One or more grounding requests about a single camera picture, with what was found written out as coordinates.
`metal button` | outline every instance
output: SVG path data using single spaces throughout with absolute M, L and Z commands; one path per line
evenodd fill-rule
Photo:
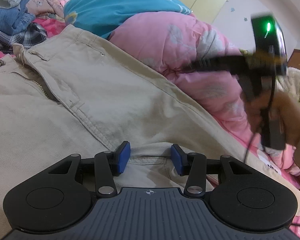
M 202 187 L 199 186 L 190 186 L 187 188 L 187 191 L 192 194 L 199 194 L 202 192 Z
M 6 63 L 2 60 L 2 59 L 0 59 L 0 67 L 1 66 L 4 66 Z
M 101 194 L 108 195 L 108 194 L 111 194 L 112 192 L 114 192 L 114 188 L 110 187 L 110 186 L 103 186 L 103 187 L 100 187 L 98 189 L 98 191 Z

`blue pillow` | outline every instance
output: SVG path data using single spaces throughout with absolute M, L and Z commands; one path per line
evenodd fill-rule
M 65 22 L 107 38 L 126 19 L 137 13 L 170 11 L 191 14 L 179 0 L 70 0 Z

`black device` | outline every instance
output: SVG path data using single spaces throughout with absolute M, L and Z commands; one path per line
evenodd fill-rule
M 248 101 L 262 91 L 275 90 L 276 76 L 286 76 L 287 56 L 282 29 L 273 15 L 251 17 L 256 52 L 248 56 L 202 58 L 186 71 L 229 71 L 239 77 L 238 82 Z M 261 144 L 277 150 L 285 149 L 284 127 L 276 109 L 261 110 Z
M 297 211 L 285 186 L 223 155 L 210 160 L 171 146 L 180 188 L 123 187 L 130 156 L 125 141 L 94 158 L 72 154 L 10 190 L 3 210 L 12 227 L 4 240 L 297 240 L 288 228 Z M 219 186 L 206 192 L 206 174 Z M 95 176 L 95 191 L 82 185 Z

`plaid shirt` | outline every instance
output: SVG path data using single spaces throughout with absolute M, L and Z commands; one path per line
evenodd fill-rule
M 38 23 L 30 23 L 28 28 L 16 35 L 10 36 L 0 31 L 0 51 L 5 54 L 12 54 L 12 44 L 22 44 L 25 49 L 29 49 L 36 44 L 47 39 L 46 30 Z

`pink blanket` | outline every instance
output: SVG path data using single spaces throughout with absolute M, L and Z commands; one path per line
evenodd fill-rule
M 194 16 L 148 12 L 126 20 L 112 32 L 109 41 L 165 76 L 247 146 L 252 133 L 236 78 L 228 72 L 181 73 L 182 67 L 197 58 L 240 55 L 239 49 L 215 28 Z M 300 189 L 297 178 L 281 170 L 283 165 L 278 167 L 269 155 L 258 150 L 259 145 L 260 137 L 257 136 L 251 152 Z M 300 223 L 300 217 L 294 222 Z M 300 237 L 300 228 L 291 229 Z

